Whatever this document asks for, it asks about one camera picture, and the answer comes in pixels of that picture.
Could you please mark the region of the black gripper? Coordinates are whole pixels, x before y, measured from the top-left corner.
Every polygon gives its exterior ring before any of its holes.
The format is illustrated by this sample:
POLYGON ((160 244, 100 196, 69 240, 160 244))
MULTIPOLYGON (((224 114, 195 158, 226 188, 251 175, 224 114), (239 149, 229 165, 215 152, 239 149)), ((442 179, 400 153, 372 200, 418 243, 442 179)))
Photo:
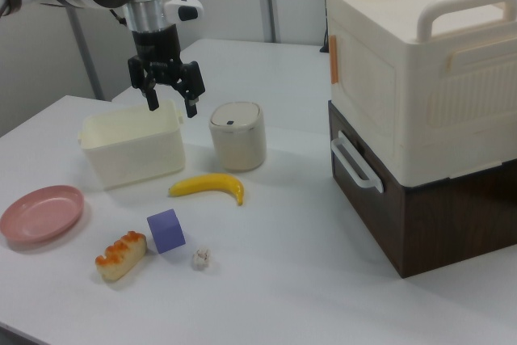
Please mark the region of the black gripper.
POLYGON ((132 87, 141 91, 150 111, 159 108, 156 82, 176 82, 174 89, 184 99, 188 118, 197 115, 196 104, 205 92, 199 64, 182 63, 175 25, 155 32, 132 32, 136 56, 128 60, 132 87))

